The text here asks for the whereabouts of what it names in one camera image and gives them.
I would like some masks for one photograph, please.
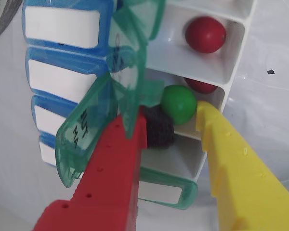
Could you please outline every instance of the green ball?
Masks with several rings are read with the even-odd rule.
[[[188,122],[196,111],[197,101],[193,92],[183,85],[165,87],[161,106],[175,125]]]

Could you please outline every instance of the green transparent tab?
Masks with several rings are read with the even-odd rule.
[[[144,79],[146,45],[143,33],[134,23],[128,8],[123,6],[111,19],[107,65],[128,138],[132,136],[139,105],[142,102],[159,104],[163,92],[161,84],[158,84],[154,95],[144,94],[144,89],[149,89]]]
[[[140,95],[140,104],[154,107],[160,103],[164,91],[163,80],[145,80]]]
[[[56,164],[66,187],[70,187],[74,179],[85,171],[102,130],[116,115],[111,77],[106,73],[95,80],[57,132]]]
[[[165,0],[124,0],[124,4],[146,39],[155,39],[162,20]]]
[[[168,185],[182,189],[179,202],[176,204],[168,204],[164,202],[151,201],[145,198],[140,198],[145,201],[150,201],[160,205],[165,205],[178,209],[187,209],[197,197],[197,184],[195,182],[159,171],[155,171],[146,167],[140,168],[140,181]]]

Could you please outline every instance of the white plastic shelf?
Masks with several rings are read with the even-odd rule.
[[[184,84],[183,77],[218,88],[195,96],[223,111],[235,78],[257,0],[167,0],[157,38],[147,49],[147,78],[163,79],[166,85]],[[227,31],[225,44],[215,53],[201,54],[187,44],[185,31],[200,16],[211,16]],[[195,118],[175,126],[175,133],[195,140]]]
[[[196,181],[205,159],[200,141],[177,135],[168,149],[143,150],[141,166]]]
[[[146,69],[145,77],[147,79],[161,79],[164,81],[165,86],[180,84],[187,86],[183,77],[172,75],[165,72],[160,72],[157,70]],[[211,94],[201,94],[196,91],[193,91],[197,100],[203,100],[211,103],[216,108],[220,109],[224,100],[224,90],[222,88],[217,88]],[[199,132],[195,131],[195,117],[193,117],[188,123],[183,125],[174,126],[175,134],[189,137],[192,139],[200,140]]]
[[[245,27],[243,24],[209,15],[224,25],[227,38],[217,52],[201,54],[187,44],[185,30],[192,20],[204,15],[208,14],[167,5],[158,36],[149,43],[146,66],[219,87],[230,82],[242,48]]]
[[[168,0],[169,5],[243,21],[251,15],[254,0]]]

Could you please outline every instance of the black speck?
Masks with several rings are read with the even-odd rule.
[[[268,73],[269,75],[275,75],[275,71],[272,70],[272,69],[271,69],[271,70],[268,70],[267,73]]]

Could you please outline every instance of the yellow plastic piece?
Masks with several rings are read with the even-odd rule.
[[[196,130],[208,154],[220,231],[289,231],[289,192],[224,116],[198,102]]]

